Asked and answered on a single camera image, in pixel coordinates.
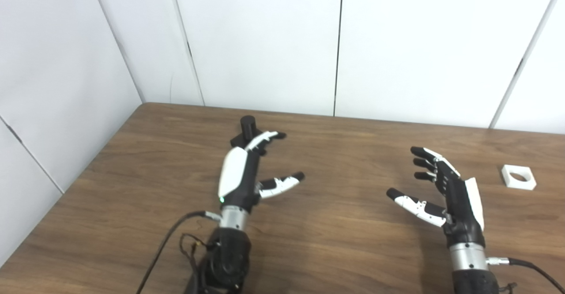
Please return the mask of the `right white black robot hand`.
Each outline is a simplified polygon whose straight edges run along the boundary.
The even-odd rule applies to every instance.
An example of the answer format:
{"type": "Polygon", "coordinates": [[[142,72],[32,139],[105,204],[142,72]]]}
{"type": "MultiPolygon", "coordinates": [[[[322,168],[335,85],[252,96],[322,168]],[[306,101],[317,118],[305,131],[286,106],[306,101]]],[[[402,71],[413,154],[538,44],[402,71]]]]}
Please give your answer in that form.
{"type": "Polygon", "coordinates": [[[418,180],[430,181],[444,197],[444,206],[389,188],[387,196],[404,210],[436,227],[446,236],[447,246],[476,244],[486,247],[482,198],[474,177],[464,180],[442,155],[425,147],[411,147],[413,163],[426,169],[415,172],[418,180]]]}

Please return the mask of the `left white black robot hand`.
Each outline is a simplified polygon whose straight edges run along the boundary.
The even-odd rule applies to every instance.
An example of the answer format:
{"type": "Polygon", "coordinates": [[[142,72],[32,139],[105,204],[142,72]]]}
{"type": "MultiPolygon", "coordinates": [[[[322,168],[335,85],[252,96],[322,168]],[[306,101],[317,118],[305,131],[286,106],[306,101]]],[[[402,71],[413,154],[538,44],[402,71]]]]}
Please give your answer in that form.
{"type": "Polygon", "coordinates": [[[244,147],[233,147],[228,151],[218,182],[220,209],[234,206],[251,213],[261,200],[281,195],[305,179],[303,172],[263,181],[256,179],[262,152],[267,144],[285,136],[282,132],[265,131],[244,147]]]}

